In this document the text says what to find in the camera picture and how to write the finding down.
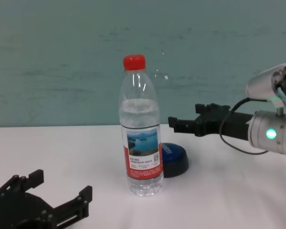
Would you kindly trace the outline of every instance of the white tabletop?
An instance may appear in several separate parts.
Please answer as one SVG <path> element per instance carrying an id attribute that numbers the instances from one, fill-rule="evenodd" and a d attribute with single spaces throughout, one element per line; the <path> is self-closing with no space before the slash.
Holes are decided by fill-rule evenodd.
<path id="1" fill-rule="evenodd" d="M 0 186 L 43 169 L 45 183 L 30 192 L 53 207 L 93 186 L 90 216 L 74 229 L 286 229 L 286 156 L 245 155 L 217 135 L 167 125 L 161 133 L 186 149 L 190 168 L 153 197 L 128 191 L 119 126 L 0 128 Z"/>

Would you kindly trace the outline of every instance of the green led light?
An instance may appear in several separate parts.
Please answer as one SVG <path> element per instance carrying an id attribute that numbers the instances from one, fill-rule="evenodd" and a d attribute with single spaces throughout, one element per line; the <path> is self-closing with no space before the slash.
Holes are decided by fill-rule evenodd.
<path id="1" fill-rule="evenodd" d="M 266 136 L 269 139 L 275 139 L 276 138 L 276 131 L 274 129 L 269 129 L 266 131 Z"/>

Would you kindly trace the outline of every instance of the lake image on label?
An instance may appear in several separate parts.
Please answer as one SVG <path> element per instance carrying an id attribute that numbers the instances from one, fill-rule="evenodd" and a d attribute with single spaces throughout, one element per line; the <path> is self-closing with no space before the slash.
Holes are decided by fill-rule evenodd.
<path id="1" fill-rule="evenodd" d="M 127 131 L 129 154 L 147 156 L 159 151 L 157 128 L 146 131 Z"/>

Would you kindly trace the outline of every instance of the black robotic claw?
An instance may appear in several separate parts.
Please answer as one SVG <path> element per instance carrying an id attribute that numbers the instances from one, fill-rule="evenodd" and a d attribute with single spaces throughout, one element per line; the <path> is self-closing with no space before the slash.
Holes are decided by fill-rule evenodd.
<path id="1" fill-rule="evenodd" d="M 26 193 L 43 183 L 43 171 L 36 170 L 29 178 L 14 175 L 0 187 L 0 229 L 63 229 L 89 216 L 92 187 L 56 208 L 40 197 Z"/>
<path id="2" fill-rule="evenodd" d="M 168 124 L 177 133 L 195 134 L 202 137 L 209 134 L 218 134 L 222 120 L 229 113 L 230 107 L 217 104 L 196 104 L 196 113 L 199 116 L 195 120 L 180 120 L 175 117 L 168 118 Z M 225 122 L 223 135 L 248 140 L 248 121 L 250 114 L 233 113 Z"/>

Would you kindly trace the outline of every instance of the red bottle cap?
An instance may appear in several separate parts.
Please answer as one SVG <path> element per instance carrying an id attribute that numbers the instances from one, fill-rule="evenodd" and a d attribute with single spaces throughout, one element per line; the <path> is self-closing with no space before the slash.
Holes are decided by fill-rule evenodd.
<path id="1" fill-rule="evenodd" d="M 128 55 L 123 60 L 125 71 L 145 69 L 145 57 L 142 54 Z"/>

